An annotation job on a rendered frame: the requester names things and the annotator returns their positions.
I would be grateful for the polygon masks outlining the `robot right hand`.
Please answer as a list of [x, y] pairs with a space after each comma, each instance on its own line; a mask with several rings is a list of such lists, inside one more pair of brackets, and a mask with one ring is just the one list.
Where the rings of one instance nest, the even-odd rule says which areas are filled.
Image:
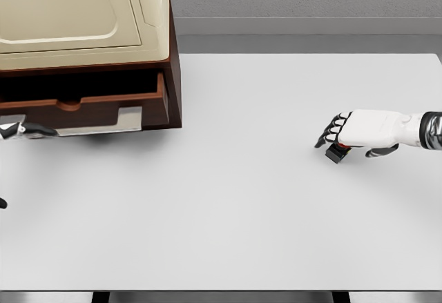
[[318, 138], [315, 148], [326, 143], [344, 149], [366, 147], [367, 158], [396, 151], [409, 115], [386, 110], [353, 110], [337, 114]]

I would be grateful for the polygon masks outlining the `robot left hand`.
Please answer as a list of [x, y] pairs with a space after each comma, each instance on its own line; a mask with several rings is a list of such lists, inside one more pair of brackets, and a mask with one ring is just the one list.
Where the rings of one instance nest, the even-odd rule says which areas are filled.
[[0, 141], [5, 141], [15, 137], [42, 138], [57, 137], [59, 133], [53, 128], [42, 126], [41, 124], [15, 121], [7, 124], [0, 124]]

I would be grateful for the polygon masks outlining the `black switch with red button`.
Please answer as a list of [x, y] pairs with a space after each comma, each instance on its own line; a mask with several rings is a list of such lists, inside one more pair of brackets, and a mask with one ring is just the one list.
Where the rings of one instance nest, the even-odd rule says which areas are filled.
[[352, 148], [344, 144], [332, 143], [326, 150], [325, 155], [335, 164], [339, 164]]

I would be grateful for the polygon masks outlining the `brown drawer with metal handle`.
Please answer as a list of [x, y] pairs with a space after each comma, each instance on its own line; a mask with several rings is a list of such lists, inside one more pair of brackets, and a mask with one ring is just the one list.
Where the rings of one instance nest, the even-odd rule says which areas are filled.
[[0, 124], [15, 121], [71, 135], [168, 126], [165, 76], [158, 69], [0, 75]]

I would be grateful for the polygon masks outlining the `brown cabinet with beige top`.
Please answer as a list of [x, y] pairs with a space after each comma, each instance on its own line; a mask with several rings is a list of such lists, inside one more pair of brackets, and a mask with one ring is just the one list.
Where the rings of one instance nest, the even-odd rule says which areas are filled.
[[182, 125], [171, 0], [0, 0], [0, 75], [158, 69]]

